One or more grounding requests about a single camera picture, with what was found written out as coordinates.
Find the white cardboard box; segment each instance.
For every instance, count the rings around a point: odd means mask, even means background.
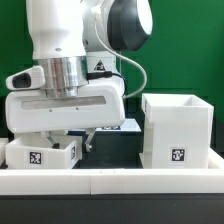
[[[194,95],[143,94],[145,168],[207,168],[213,106]]]

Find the white platform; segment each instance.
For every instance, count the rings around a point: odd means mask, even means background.
[[[224,193],[224,160],[209,169],[0,170],[0,195]]]

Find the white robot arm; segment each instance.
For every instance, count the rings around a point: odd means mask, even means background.
[[[13,91],[6,100],[8,128],[120,126],[125,85],[115,51],[137,50],[148,39],[148,0],[26,0],[26,6],[34,66],[6,80]]]

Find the label sticker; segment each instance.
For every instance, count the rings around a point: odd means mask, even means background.
[[[185,148],[171,149],[171,162],[185,162],[185,160],[186,160]]]
[[[105,71],[105,67],[103,65],[103,62],[100,60],[98,62],[98,64],[96,65],[96,67],[94,68],[95,71]]]
[[[41,165],[41,153],[30,152],[30,164],[40,164]]]

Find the green backdrop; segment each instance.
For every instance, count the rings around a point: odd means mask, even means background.
[[[224,1],[150,4],[153,34],[138,52],[126,54],[148,73],[144,92],[196,94],[215,106],[215,117],[224,122]],[[25,0],[0,1],[0,29],[0,96],[6,96],[6,77],[32,66]],[[133,91],[141,76],[132,66],[122,65]]]

